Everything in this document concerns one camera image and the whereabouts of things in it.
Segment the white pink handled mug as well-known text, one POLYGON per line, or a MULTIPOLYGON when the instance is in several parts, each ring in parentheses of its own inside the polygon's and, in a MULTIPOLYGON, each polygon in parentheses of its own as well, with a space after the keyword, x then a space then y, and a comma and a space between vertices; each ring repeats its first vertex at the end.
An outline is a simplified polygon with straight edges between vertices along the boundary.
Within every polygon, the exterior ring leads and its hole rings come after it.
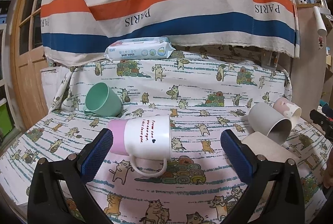
POLYGON ((159 177, 167 170, 171 159, 170 116, 155 115, 145 118, 112 119, 108 129, 113 134, 110 151, 129 157, 133 169, 145 177, 159 177), (155 173, 140 171, 137 159, 161 161, 162 168, 155 173))

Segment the cat print bedsheet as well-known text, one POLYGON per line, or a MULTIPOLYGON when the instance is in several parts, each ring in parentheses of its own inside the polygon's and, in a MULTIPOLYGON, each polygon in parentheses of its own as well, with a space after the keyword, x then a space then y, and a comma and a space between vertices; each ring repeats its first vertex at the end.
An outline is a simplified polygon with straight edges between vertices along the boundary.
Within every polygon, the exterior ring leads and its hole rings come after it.
POLYGON ((65 89, 52 111, 19 137, 1 156, 1 186, 14 204, 26 205, 37 162, 65 159, 78 153, 109 122, 83 113, 85 97, 97 83, 108 84, 122 103, 121 119, 168 116, 171 159, 166 172, 160 161, 137 160, 109 153, 87 184, 101 209, 114 223, 220 223, 246 185, 238 178, 221 145, 231 129, 239 138, 252 129, 250 108, 291 98, 283 71, 251 61, 225 61, 175 51, 166 60, 99 61, 67 72, 65 89))

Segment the white lint roller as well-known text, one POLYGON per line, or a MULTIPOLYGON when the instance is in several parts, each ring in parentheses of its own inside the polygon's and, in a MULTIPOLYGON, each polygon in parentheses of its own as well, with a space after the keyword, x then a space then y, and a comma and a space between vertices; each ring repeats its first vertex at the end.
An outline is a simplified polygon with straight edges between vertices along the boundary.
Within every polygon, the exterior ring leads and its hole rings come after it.
POLYGON ((316 28, 317 28, 317 33, 319 36, 326 36, 327 35, 327 30, 326 26, 324 24, 324 21, 322 19, 321 13, 320 13, 320 8, 317 6, 313 7, 313 12, 314 16, 316 19, 316 28))

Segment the striped Paris blanket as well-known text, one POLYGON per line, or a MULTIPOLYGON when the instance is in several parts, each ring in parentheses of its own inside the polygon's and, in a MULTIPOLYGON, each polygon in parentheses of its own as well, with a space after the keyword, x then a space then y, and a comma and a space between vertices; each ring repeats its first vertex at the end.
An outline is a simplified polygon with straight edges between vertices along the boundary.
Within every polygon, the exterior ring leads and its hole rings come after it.
POLYGON ((299 57, 294 0, 42 0, 46 58, 79 66, 122 39, 258 47, 299 57))

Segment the wooden glass door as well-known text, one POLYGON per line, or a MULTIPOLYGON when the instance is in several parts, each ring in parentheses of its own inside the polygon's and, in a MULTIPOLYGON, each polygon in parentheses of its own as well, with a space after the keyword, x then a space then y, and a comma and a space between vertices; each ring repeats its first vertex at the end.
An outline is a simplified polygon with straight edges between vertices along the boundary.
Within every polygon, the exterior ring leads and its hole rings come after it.
POLYGON ((41 81, 41 70, 47 67, 41 38, 41 1, 17 0, 12 22, 12 80, 24 129, 47 114, 41 81))

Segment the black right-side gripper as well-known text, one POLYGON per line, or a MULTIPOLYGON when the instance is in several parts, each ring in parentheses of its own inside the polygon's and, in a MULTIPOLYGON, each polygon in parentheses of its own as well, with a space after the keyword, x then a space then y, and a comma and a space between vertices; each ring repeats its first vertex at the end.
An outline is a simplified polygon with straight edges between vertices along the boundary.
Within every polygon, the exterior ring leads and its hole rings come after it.
POLYGON ((322 128, 325 133, 324 137, 330 142, 333 142, 332 121, 330 121, 329 118, 316 110, 312 110, 310 112, 310 119, 313 121, 314 124, 317 124, 322 128))

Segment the green plastic cup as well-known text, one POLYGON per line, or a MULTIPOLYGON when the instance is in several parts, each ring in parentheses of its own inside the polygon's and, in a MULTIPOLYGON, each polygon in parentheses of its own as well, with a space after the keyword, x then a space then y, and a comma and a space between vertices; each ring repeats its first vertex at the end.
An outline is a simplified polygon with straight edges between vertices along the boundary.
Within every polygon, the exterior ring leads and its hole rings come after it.
POLYGON ((84 114, 114 117, 119 115, 121 110, 122 101, 106 83, 97 83, 87 92, 84 114))

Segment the pink white patterned cup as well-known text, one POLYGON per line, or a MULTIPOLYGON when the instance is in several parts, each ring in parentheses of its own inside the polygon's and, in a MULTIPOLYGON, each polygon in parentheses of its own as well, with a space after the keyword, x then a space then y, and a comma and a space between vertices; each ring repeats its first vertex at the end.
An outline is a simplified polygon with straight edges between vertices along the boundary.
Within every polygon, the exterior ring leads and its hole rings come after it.
POLYGON ((275 101, 273 108, 291 121, 292 129, 295 128, 302 112, 302 109, 298 105, 281 97, 275 101))

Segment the wooden side cabinet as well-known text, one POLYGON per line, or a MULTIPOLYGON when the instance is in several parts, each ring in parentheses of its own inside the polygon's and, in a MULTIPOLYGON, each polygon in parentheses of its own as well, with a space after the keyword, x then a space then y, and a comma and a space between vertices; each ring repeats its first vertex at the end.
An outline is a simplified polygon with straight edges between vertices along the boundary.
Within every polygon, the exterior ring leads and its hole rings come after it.
POLYGON ((310 122, 310 112, 319 101, 332 103, 332 21, 321 14, 327 35, 319 36, 313 7, 299 4, 300 57, 292 61, 292 101, 302 109, 301 117, 310 122))

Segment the baby wipes pack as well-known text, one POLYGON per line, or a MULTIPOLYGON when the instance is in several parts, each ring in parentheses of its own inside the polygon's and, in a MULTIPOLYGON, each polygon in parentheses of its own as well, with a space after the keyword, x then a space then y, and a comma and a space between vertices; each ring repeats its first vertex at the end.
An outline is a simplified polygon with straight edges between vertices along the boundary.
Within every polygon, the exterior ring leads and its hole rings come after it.
POLYGON ((110 61, 166 59, 173 51, 167 37, 134 38, 115 41, 106 48, 104 57, 110 61))

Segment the beige square cup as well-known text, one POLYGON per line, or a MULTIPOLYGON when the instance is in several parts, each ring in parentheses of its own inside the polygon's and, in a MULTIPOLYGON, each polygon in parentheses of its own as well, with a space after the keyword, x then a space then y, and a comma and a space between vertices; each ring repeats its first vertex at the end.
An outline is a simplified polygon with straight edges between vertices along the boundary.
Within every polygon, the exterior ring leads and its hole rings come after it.
POLYGON ((244 138, 242 144, 247 145, 255 155, 263 155, 269 161, 284 163, 288 159, 293 159, 295 163, 299 161, 299 158, 289 152, 284 147, 280 146, 276 142, 264 136, 260 132, 254 132, 244 138))

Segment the grey cylindrical cup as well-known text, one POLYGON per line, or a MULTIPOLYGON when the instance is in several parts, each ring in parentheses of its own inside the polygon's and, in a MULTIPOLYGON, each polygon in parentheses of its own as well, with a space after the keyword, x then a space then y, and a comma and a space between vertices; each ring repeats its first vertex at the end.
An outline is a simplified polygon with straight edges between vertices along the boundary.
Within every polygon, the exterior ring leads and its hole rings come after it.
POLYGON ((282 145, 291 133, 290 119, 281 115, 266 103, 256 103, 248 113, 248 122, 255 132, 260 132, 282 145))

